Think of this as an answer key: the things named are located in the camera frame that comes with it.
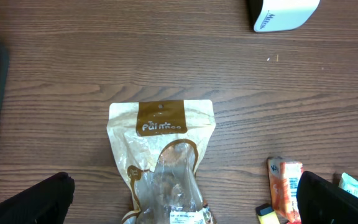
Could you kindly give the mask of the orange Kleenex tissue pack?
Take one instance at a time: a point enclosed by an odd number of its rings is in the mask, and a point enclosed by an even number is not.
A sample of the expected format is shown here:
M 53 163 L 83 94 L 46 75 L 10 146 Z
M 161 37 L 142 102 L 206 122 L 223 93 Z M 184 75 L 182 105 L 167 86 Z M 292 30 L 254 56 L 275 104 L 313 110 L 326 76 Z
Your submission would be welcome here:
M 289 222 L 301 222 L 297 191 L 303 164 L 283 157 L 267 159 L 273 209 Z

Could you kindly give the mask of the yellow black marker pen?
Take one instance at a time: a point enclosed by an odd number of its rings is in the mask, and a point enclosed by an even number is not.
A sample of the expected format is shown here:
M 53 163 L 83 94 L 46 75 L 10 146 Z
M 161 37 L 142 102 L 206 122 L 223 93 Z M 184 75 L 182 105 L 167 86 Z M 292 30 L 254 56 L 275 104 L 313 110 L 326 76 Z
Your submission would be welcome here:
M 256 207 L 255 212 L 260 224 L 280 224 L 275 210 L 268 203 Z

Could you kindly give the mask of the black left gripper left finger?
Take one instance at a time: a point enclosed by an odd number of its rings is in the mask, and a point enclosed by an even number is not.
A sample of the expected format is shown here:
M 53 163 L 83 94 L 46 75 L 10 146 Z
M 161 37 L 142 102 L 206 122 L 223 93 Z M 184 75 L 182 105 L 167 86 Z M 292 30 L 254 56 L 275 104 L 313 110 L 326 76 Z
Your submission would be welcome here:
M 58 172 L 1 202 L 0 224 L 63 224 L 74 191 L 74 179 Z

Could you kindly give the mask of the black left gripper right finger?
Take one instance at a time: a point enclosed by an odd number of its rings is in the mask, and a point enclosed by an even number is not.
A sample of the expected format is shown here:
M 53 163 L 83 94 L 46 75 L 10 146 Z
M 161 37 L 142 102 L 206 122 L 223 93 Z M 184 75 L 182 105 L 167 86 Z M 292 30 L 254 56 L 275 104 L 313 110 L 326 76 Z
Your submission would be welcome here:
M 302 224 L 358 224 L 358 198 L 305 171 L 296 194 Z

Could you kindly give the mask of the brown cookie snack bag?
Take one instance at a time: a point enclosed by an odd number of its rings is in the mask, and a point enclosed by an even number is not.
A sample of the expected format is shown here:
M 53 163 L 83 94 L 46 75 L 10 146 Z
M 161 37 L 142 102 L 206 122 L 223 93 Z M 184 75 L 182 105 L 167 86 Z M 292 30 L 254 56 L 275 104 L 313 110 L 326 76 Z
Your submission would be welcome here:
M 133 203 L 123 224 L 217 222 L 196 182 L 215 127 L 211 100 L 110 105 L 106 129 Z

